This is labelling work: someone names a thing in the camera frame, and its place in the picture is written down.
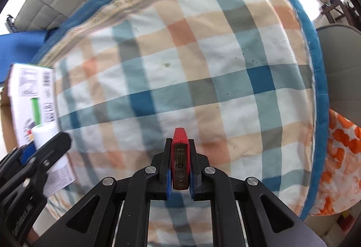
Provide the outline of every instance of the checkered tablecloth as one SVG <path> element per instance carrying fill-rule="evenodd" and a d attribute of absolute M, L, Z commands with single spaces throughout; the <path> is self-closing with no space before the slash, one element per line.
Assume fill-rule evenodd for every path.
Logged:
<path fill-rule="evenodd" d="M 310 59 L 288 0 L 113 0 L 40 61 L 55 68 L 76 175 L 50 198 L 51 212 L 60 216 L 106 176 L 149 165 L 184 127 L 212 166 L 257 177 L 299 214 L 315 154 Z M 209 202 L 186 191 L 153 201 L 148 240 L 211 246 Z"/>

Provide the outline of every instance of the cardboard box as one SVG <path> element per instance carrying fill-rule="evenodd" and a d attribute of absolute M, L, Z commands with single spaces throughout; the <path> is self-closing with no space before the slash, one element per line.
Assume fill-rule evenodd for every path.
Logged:
<path fill-rule="evenodd" d="M 56 121 L 53 70 L 12 64 L 1 92 L 1 124 L 8 152 L 32 140 L 31 128 Z"/>

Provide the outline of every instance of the red lighter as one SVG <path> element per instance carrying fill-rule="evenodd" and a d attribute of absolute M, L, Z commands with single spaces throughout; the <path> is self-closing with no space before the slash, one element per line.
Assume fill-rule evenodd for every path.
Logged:
<path fill-rule="evenodd" d="M 184 128 L 176 128 L 174 131 L 170 157 L 173 189 L 187 190 L 189 188 L 190 150 Z"/>

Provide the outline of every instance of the metal screw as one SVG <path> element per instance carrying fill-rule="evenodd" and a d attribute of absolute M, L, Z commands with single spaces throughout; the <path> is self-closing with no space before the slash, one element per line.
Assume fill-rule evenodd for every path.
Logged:
<path fill-rule="evenodd" d="M 258 184 L 258 180 L 255 177 L 250 177 L 247 179 L 247 183 L 252 186 L 256 186 Z"/>
<path fill-rule="evenodd" d="M 206 167 L 204 169 L 204 171 L 207 173 L 207 174 L 214 174 L 215 173 L 215 168 L 214 167 Z"/>
<path fill-rule="evenodd" d="M 29 185 L 29 183 L 30 183 L 30 179 L 26 178 L 24 183 L 23 183 L 23 188 L 26 188 L 26 186 Z"/>
<path fill-rule="evenodd" d="M 114 180 L 113 178 L 107 177 L 103 179 L 103 185 L 104 186 L 110 186 L 111 184 L 113 184 Z"/>
<path fill-rule="evenodd" d="M 151 166 L 149 166 L 149 167 L 146 167 L 146 173 L 147 174 L 153 174 L 153 173 L 155 173 L 156 172 L 156 167 L 153 167 L 152 165 Z"/>

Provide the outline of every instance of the orange floral pattern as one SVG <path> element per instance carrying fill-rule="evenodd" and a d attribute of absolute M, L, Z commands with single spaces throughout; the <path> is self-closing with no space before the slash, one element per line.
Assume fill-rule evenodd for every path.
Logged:
<path fill-rule="evenodd" d="M 311 215 L 332 215 L 361 200 L 361 128 L 329 110 L 329 138 Z"/>

